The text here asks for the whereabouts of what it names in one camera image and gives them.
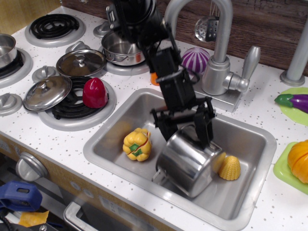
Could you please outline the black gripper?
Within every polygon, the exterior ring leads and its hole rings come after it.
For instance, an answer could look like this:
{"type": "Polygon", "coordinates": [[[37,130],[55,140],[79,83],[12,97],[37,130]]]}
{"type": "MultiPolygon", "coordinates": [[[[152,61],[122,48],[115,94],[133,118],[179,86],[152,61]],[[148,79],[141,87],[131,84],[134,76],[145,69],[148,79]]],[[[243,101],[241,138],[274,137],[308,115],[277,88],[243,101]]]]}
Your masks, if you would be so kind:
{"type": "Polygon", "coordinates": [[[212,98],[196,97],[193,82],[185,69],[164,77],[155,75],[166,106],[153,109],[151,113],[164,139],[168,141],[178,131],[178,124],[193,122],[202,148],[207,147],[213,139],[212,119],[215,113],[212,98]]]}

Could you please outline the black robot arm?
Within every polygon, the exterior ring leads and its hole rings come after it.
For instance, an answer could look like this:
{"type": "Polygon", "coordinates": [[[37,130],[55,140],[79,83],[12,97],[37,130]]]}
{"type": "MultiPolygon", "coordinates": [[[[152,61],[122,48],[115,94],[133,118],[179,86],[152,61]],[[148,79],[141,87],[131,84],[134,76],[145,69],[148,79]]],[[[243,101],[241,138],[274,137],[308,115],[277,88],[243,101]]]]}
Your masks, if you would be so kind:
{"type": "Polygon", "coordinates": [[[215,113],[210,97],[197,98],[188,71],[182,65],[180,51],[170,25],[154,0],[114,0],[106,8],[112,31],[142,51],[157,83],[166,107],[152,109],[154,123],[165,140],[178,130],[178,124],[193,122],[203,148],[213,139],[211,120],[215,113]]]}

